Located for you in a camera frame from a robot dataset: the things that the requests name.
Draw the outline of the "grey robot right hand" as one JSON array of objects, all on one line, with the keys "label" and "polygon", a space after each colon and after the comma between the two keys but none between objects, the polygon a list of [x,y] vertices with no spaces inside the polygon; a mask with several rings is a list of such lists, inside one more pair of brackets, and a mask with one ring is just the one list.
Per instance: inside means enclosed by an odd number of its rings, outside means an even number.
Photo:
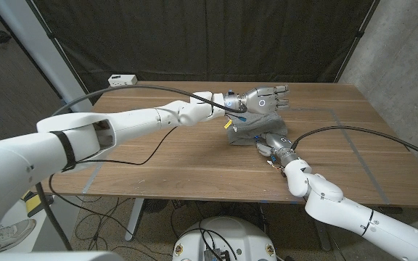
[{"label": "grey robot right hand", "polygon": [[262,133],[260,138],[256,148],[265,157],[280,157],[283,152],[291,150],[292,142],[285,136],[275,133]]}]

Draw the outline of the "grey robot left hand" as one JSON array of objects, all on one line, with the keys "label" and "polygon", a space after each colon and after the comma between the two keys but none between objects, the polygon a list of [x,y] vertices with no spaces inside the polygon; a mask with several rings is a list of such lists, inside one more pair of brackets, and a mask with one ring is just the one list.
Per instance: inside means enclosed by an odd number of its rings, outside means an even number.
[{"label": "grey robot left hand", "polygon": [[249,90],[241,95],[241,103],[249,113],[268,114],[277,110],[289,108],[289,100],[286,95],[290,92],[286,86],[261,86]]}]

